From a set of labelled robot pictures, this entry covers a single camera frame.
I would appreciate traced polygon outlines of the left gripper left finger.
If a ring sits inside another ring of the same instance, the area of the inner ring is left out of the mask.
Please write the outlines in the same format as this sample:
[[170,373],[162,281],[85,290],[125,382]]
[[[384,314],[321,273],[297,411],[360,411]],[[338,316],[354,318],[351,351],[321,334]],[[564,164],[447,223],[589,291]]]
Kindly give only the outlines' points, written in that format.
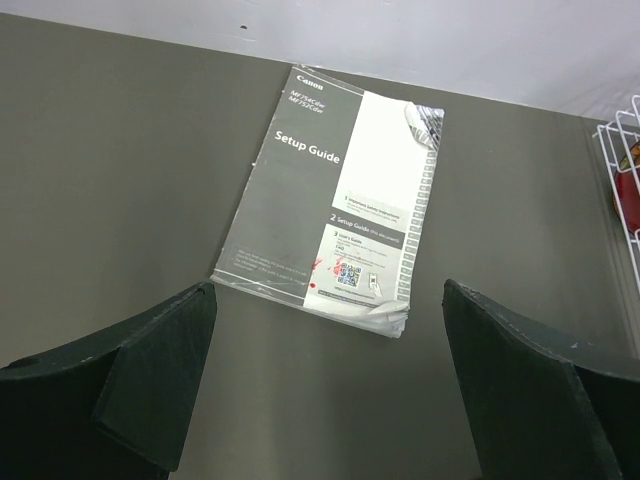
[[4,479],[166,479],[180,464],[217,316],[199,282],[1,370]]

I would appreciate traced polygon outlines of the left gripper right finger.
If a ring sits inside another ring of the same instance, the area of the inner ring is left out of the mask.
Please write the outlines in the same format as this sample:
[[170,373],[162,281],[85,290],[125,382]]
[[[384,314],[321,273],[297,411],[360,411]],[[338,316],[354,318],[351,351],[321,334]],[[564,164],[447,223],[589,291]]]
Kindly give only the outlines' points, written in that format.
[[638,478],[638,360],[454,280],[442,309],[482,478]]

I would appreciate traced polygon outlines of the red floral plate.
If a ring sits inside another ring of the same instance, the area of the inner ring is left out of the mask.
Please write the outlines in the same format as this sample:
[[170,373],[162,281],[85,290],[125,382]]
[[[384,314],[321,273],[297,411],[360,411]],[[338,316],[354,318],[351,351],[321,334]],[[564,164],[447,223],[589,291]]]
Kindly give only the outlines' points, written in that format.
[[615,189],[623,208],[625,225],[632,236],[639,230],[639,191],[627,155],[621,160],[622,172],[614,175]]

